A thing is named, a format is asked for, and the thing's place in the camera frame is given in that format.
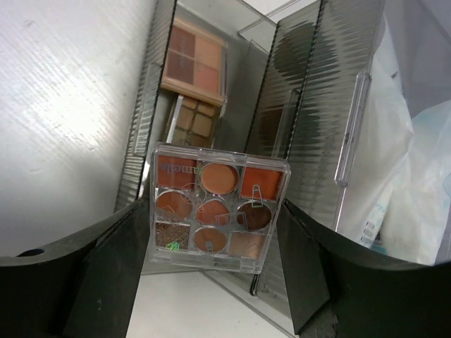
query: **white surface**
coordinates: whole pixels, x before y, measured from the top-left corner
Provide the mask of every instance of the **white surface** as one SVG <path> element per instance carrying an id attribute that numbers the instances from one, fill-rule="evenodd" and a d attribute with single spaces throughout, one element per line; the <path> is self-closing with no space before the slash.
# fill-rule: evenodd
<path id="1" fill-rule="evenodd" d="M 201 273 L 142 276 L 127 338 L 286 338 Z"/>
<path id="2" fill-rule="evenodd" d="M 316 0 L 245 0 L 260 13 L 277 23 L 286 16 L 314 3 Z"/>
<path id="3" fill-rule="evenodd" d="M 113 213 L 154 0 L 0 5 L 0 256 Z"/>
<path id="4" fill-rule="evenodd" d="M 250 293 L 246 292 L 242 285 L 240 285 L 241 283 L 236 279 L 236 277 L 221 273 L 219 271 L 206 271 L 205 273 L 217 283 L 225 287 L 228 291 L 236 295 L 236 297 L 239 297 L 263 318 L 271 321 L 273 325 L 284 331 L 288 337 L 296 337 L 291 318 L 287 317 L 280 311 L 277 311 L 260 297 L 251 296 Z"/>

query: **white packaging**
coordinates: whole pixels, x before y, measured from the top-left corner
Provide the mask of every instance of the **white packaging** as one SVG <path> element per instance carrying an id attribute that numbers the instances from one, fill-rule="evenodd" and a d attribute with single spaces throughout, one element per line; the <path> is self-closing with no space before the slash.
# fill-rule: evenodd
<path id="1" fill-rule="evenodd" d="M 414 141 L 381 230 L 387 255 L 433 265 L 450 212 L 451 101 L 413 119 Z"/>
<path id="2" fill-rule="evenodd" d="M 412 142 L 412 120 L 388 26 L 373 59 L 369 91 L 338 232 L 371 248 L 390 203 L 393 185 Z"/>

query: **clear plastic palette case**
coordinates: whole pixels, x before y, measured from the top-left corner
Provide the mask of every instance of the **clear plastic palette case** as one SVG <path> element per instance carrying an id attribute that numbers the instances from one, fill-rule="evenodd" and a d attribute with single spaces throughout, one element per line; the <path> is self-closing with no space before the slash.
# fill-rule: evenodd
<path id="1" fill-rule="evenodd" d="M 287 161 L 160 143 L 151 173 L 153 261 L 261 272 L 290 179 Z"/>

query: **eyeshadow palette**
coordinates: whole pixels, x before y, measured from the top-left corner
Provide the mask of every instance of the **eyeshadow palette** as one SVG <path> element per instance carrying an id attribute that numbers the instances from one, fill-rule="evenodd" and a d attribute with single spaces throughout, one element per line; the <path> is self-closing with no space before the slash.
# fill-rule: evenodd
<path id="1" fill-rule="evenodd" d="M 151 173 L 153 261 L 261 272 L 290 179 L 286 160 L 158 143 Z"/>
<path id="2" fill-rule="evenodd" d="M 174 19 L 161 87 L 222 106 L 226 43 L 191 23 Z"/>
<path id="3" fill-rule="evenodd" d="M 166 127 L 165 140 L 181 146 L 209 148 L 220 114 L 221 107 L 179 95 Z"/>

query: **hole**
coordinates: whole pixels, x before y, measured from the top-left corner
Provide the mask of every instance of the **hole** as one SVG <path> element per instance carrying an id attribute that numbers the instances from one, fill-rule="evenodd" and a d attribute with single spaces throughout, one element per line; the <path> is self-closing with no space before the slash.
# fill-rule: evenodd
<path id="1" fill-rule="evenodd" d="M 44 250 L 42 250 L 42 249 L 32 249 L 32 250 L 22 252 L 18 257 L 38 256 L 43 253 L 44 253 Z"/>

